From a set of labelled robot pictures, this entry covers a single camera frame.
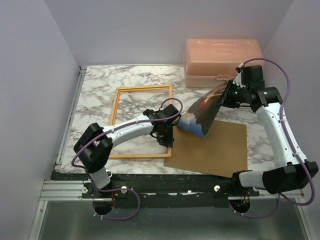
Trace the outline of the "sunset landscape photo print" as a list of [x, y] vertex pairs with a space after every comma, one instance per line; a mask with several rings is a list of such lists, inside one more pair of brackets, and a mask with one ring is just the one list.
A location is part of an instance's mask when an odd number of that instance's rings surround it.
[[220, 97], [228, 82], [224, 82], [195, 101], [185, 113], [184, 124], [177, 127], [204, 139], [221, 107]]

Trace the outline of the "orange wooden picture frame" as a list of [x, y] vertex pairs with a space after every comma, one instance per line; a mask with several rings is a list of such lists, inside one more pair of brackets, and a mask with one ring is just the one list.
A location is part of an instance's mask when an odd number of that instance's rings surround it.
[[[160, 85], [145, 85], [145, 86], [122, 86], [117, 87], [113, 99], [112, 111], [110, 115], [109, 124], [113, 125], [116, 121], [118, 102], [120, 94], [124, 92], [141, 92], [141, 91], [152, 91], [152, 90], [168, 90], [168, 96], [173, 96], [173, 87], [171, 84], [160, 84]], [[111, 154], [110, 159], [165, 159], [172, 155], [172, 149], [167, 148], [166, 153], [157, 154]]]

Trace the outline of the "brown cardboard backing board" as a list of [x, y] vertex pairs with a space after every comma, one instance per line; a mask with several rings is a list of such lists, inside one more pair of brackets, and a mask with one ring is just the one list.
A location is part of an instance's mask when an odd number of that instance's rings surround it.
[[245, 124], [215, 120], [205, 138], [175, 127], [173, 137], [166, 167], [227, 178], [248, 169]]

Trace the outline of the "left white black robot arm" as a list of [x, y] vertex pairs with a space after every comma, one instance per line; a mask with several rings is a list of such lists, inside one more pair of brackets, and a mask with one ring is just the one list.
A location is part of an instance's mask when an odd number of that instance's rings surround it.
[[174, 143], [173, 126], [181, 111], [173, 104], [157, 111], [147, 109], [138, 117], [122, 124], [102, 127], [98, 123], [88, 126], [73, 147], [75, 158], [82, 163], [94, 183], [93, 191], [101, 198], [111, 191], [111, 179], [105, 169], [113, 148], [141, 136], [150, 135], [165, 148]]

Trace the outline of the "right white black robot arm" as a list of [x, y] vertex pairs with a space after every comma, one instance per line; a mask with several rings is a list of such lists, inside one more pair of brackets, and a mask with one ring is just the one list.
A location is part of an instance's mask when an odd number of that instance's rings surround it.
[[242, 171], [233, 174], [230, 191], [241, 196], [248, 188], [270, 194], [303, 189], [319, 171], [316, 162], [308, 161], [301, 151], [283, 109], [284, 101], [276, 87], [265, 87], [261, 65], [237, 68], [238, 76], [222, 94], [221, 105], [239, 108], [248, 104], [262, 123], [270, 142], [275, 169]]

